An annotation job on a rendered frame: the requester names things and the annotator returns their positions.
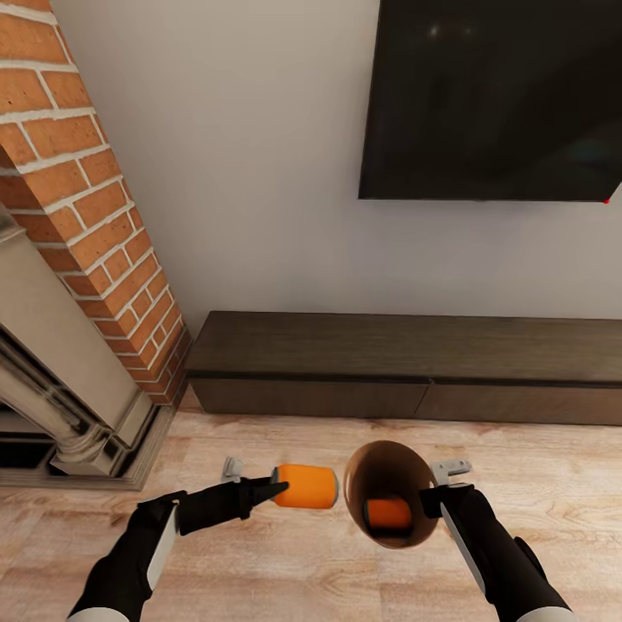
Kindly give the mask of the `trash can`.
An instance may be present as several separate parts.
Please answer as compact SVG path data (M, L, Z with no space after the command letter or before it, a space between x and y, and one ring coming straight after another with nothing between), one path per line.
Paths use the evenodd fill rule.
M429 519L420 490L436 488L430 466L415 449L399 441L367 442L347 462L342 491L352 520L361 532L387 549L414 548L437 529L439 518ZM370 531L365 524L368 500L401 499L409 503L412 527L408 531Z

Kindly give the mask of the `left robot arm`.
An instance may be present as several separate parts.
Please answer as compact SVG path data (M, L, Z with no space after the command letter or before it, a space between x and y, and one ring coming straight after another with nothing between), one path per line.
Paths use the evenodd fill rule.
M188 494L180 490L137 504L127 531L98 560L65 622L138 622L152 595L178 531L182 536L239 517L289 488L270 477L241 477L244 463L227 457L220 485Z

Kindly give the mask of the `can of soda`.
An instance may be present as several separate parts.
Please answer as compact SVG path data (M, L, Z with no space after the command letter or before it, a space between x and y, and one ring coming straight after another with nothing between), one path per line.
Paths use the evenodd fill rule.
M365 524L370 531L408 531L412 527L409 503L401 499L368 499L364 510Z
M270 483L282 482L289 482L289 488L270 499L276 506L328 510L339 501L337 475L323 466L282 463L273 468Z

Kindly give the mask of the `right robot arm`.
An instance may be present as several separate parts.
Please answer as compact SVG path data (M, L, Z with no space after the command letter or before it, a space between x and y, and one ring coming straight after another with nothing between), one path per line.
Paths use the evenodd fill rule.
M449 476L470 473L465 459L432 463L436 488L420 490L429 519L444 517L474 579L500 622L580 622L549 583L536 555L496 519L483 492L471 483L451 485Z

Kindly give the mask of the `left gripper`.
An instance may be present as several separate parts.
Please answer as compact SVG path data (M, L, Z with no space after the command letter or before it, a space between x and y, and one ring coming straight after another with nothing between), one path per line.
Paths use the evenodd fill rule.
M270 477L248 479L241 482L220 483L203 490L203 519L209 528L239 517L248 519L253 506L271 499L289 488L289 482L270 483Z

